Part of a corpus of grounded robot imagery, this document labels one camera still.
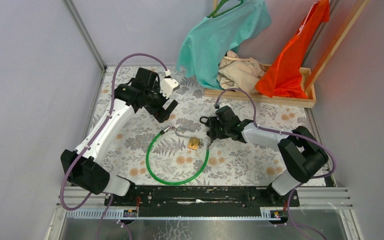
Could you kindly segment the green cable lock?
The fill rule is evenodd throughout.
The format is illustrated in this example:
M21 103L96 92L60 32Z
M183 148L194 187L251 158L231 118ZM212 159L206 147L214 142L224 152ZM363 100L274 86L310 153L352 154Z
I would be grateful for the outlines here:
M185 185L193 182L207 168L210 161L210 150L187 148L188 139L175 135L172 125L163 128L151 140L145 154L145 166L150 178L159 184L169 186Z

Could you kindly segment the brass padlock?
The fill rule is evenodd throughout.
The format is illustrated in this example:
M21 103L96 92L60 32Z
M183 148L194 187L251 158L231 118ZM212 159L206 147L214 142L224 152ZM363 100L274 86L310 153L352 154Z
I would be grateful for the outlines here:
M183 127L176 127L174 130L174 133L176 136L188 140L188 143L187 143L188 149L195 150L195 151L198 150L201 147L201 140L194 136L185 135L184 133L186 132L192 133L193 131Z

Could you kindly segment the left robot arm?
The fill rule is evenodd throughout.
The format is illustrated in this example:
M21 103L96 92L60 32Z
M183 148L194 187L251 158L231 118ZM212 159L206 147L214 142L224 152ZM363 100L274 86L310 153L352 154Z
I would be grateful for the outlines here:
M165 76L140 67L136 76L128 83L116 86L111 94L111 102L98 124L75 150L64 150L61 164L67 180L92 194L108 193L124 206L132 204L135 192L131 182L103 167L103 159L122 127L141 108L154 116L159 123L168 120L178 105L173 100L167 108L165 103L179 88L179 82L165 70Z

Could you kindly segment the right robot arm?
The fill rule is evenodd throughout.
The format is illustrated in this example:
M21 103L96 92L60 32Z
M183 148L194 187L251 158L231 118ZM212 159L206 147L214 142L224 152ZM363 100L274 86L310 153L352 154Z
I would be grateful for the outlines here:
M211 141L230 138L280 152L286 169L269 184L266 193L273 206L281 205L293 188L307 183L328 162L328 154L304 126L288 134L263 130L251 119L240 120L229 106L219 108L215 116L202 116L199 121L209 128L206 134Z

